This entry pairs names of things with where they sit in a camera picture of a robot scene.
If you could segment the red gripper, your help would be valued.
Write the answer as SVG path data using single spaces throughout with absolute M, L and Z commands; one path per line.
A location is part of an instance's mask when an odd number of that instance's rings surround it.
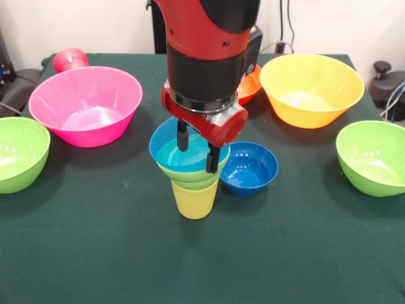
M 247 121 L 247 110 L 235 99 L 229 107 L 216 113 L 198 113 L 176 104 L 169 85 L 161 90 L 163 107 L 177 119 L 177 146 L 180 151 L 189 147 L 188 127 L 194 128 L 207 140 L 209 152 L 206 158 L 207 173 L 215 174 L 218 170 L 220 148 L 234 141 Z

